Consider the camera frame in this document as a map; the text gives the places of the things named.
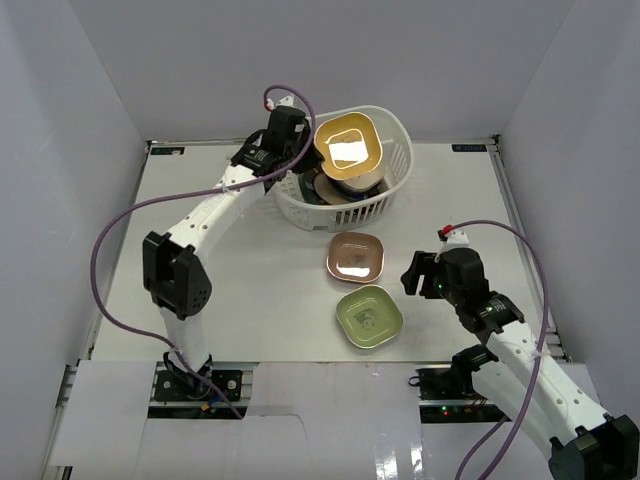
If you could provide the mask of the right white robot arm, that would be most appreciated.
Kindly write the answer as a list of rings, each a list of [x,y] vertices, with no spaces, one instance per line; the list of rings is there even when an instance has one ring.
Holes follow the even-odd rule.
[[[451,384],[461,397],[495,404],[541,452],[555,479],[633,479],[639,429],[612,416],[546,354],[523,313],[492,290],[468,247],[414,253],[406,294],[449,303],[479,342],[456,354]]]

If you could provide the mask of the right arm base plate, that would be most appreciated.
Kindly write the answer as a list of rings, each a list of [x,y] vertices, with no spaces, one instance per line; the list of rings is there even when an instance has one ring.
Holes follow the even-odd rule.
[[[417,369],[407,384],[418,393],[423,425],[494,423],[503,417],[492,402],[465,390],[446,365]]]

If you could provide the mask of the cream panda plate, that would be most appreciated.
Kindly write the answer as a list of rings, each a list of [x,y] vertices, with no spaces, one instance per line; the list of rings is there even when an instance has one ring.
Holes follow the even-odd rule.
[[[380,185],[384,179],[384,176],[385,173],[383,171],[372,170],[359,176],[337,181],[344,182],[347,186],[355,191],[365,191],[370,189],[374,185]]]

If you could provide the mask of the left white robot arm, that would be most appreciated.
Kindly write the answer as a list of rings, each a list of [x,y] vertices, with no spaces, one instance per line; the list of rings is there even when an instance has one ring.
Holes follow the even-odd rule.
[[[210,254],[241,214],[287,172],[304,172],[320,161],[305,113],[277,106],[267,127],[251,134],[231,157],[216,184],[220,192],[166,233],[150,232],[143,240],[143,286],[158,306],[172,343],[164,361],[180,371],[176,384],[188,398],[202,398],[211,387],[211,374],[203,368],[210,353],[201,315],[212,294],[205,269]]]

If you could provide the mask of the round dark striped plate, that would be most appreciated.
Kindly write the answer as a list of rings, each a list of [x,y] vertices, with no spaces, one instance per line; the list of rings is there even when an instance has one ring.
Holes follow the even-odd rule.
[[[299,184],[303,198],[307,203],[340,205],[347,202],[347,199],[333,186],[328,177],[319,170],[304,173]]]

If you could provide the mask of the yellow panda plate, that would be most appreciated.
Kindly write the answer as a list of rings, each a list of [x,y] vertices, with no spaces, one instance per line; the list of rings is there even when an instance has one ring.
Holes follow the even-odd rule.
[[[372,119],[349,112],[329,119],[316,130],[314,146],[323,157],[322,169],[334,180],[349,180],[375,170],[383,149]]]

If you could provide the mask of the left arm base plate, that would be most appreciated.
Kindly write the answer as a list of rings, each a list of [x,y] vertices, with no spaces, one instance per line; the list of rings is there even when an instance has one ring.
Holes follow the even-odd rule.
[[[248,394],[242,370],[214,370],[211,381],[234,405],[241,417],[247,410]],[[179,381],[166,369],[154,377],[150,396],[149,419],[174,420],[239,420],[215,389],[207,385],[197,390]]]

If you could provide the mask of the dark blue leaf plate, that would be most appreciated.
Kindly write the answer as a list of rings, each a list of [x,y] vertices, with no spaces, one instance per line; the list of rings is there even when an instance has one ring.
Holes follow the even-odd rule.
[[[341,195],[355,202],[376,197],[380,193],[379,185],[374,185],[373,187],[365,191],[355,191],[347,186],[344,182],[332,180],[331,184]]]

